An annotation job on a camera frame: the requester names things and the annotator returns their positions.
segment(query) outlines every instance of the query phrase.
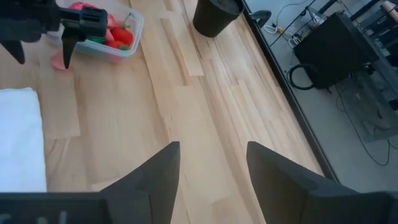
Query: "floor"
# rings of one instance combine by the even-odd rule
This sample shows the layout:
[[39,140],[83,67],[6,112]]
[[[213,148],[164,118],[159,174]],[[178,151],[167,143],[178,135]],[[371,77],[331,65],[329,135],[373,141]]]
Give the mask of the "floor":
[[[369,0],[343,0],[349,9],[349,12],[346,11],[345,13],[350,16],[350,13],[355,13],[368,1]],[[260,9],[272,11],[272,17],[267,25],[276,21],[278,13],[285,5],[303,2],[303,4],[286,7],[281,12],[279,24],[282,27],[287,27],[311,1],[283,0],[278,1],[277,4],[259,0],[246,0],[246,2],[252,11]],[[326,2],[327,0],[316,0],[312,6],[315,9],[320,9]],[[325,14],[331,15],[335,11],[340,10],[346,10],[344,5],[335,3]],[[293,24],[289,31],[296,32],[299,27],[309,20],[310,17],[307,13],[305,17],[301,17]],[[277,38],[276,34],[269,34],[264,30],[262,33],[269,44]],[[291,46],[289,46],[284,38],[280,38],[271,47],[271,50],[284,72],[288,71],[292,66],[299,64],[296,56],[292,53]],[[300,86],[308,86],[311,84],[304,70],[297,70],[295,82]],[[382,167],[372,161],[366,154],[347,115],[339,111],[336,107],[339,101],[337,100],[338,94],[334,87],[331,88],[331,94],[325,90],[317,89],[301,91],[292,88],[292,91],[301,109],[305,113],[311,128],[316,134],[318,142],[321,144],[327,159],[343,185],[357,190],[358,192],[398,189],[398,179],[396,178],[396,172],[398,170],[398,151],[393,147],[390,147],[389,150],[386,140],[366,142],[364,143],[366,149],[379,163],[385,163],[387,155],[389,154],[389,164],[387,166]],[[345,95],[348,96],[349,91],[345,91],[342,95],[347,105]],[[349,108],[357,107],[357,105],[347,105],[348,111]],[[363,128],[360,122],[356,122],[355,118],[353,119],[356,124],[359,124],[356,125],[356,128],[361,132]],[[390,142],[396,147],[396,145],[398,145],[398,136],[390,138]]]
[[50,192],[101,190],[171,141],[181,142],[172,223],[264,223],[246,167],[257,141],[321,174],[241,16],[217,38],[197,33],[195,0],[120,1],[145,17],[119,65],[73,56],[55,71],[45,38],[18,65],[1,49],[0,87],[39,94]]

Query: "wooden table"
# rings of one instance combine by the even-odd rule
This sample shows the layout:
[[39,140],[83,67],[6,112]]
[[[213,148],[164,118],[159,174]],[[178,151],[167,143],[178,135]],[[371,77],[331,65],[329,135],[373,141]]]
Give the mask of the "wooden table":
[[195,0],[132,0],[145,17],[136,54],[115,65],[25,44],[18,65],[1,49],[1,88],[39,94],[51,192],[100,190],[180,141],[173,223],[264,223],[245,153],[259,143],[320,173],[289,105],[243,17],[217,38],[192,26]]

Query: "gray floor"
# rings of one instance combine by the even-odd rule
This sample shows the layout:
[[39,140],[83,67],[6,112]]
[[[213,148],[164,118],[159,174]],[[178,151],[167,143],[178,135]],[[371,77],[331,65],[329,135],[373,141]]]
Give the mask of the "gray floor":
[[[368,1],[369,0],[344,0],[344,3],[347,5],[349,11],[354,13]],[[275,22],[277,14],[283,6],[291,3],[300,3],[302,1],[246,0],[246,2],[252,11],[260,9],[272,11],[272,17],[267,23],[267,25],[271,25],[272,22]],[[299,6],[286,7],[279,16],[279,25],[281,27],[286,27],[310,2],[311,0]],[[326,2],[327,0],[317,0],[312,6],[315,9],[319,9]],[[327,10],[326,15],[330,15],[342,9],[344,9],[342,4],[335,3]],[[297,31],[298,27],[301,27],[302,24],[309,20],[310,18],[307,14],[305,17],[300,18],[289,31]],[[269,44],[277,37],[277,34],[269,34],[265,31],[263,31],[263,34]],[[292,53],[291,46],[283,38],[280,38],[271,47],[271,50],[277,58],[280,67],[285,71],[288,71],[291,66],[299,63]],[[295,73],[295,81],[302,86],[311,84],[304,70],[297,70],[297,73]],[[358,192],[398,190],[398,150],[391,147],[388,166],[381,167],[373,162],[366,154],[347,115],[339,111],[336,107],[338,94],[334,88],[331,88],[332,94],[325,90],[316,89],[309,91],[293,89],[293,91],[342,184]],[[360,129],[361,125],[356,124],[355,126],[357,129]],[[359,132],[364,139],[366,135],[363,134],[363,128],[359,130]],[[394,136],[390,138],[390,142],[393,146],[398,146],[398,137]],[[388,143],[386,140],[366,142],[365,146],[375,160],[380,163],[386,161],[388,153]]]

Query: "black trash can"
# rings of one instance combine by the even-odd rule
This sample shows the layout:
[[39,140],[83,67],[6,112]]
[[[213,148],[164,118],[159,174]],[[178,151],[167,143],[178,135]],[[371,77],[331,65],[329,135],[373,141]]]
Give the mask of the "black trash can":
[[198,0],[193,26],[200,34],[215,37],[242,12],[242,0]]

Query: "white cloth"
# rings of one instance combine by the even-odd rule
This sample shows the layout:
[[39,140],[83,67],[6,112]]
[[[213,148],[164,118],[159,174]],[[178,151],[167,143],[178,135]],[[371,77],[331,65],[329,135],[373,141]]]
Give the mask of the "white cloth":
[[31,88],[0,90],[0,192],[46,192],[42,118]]

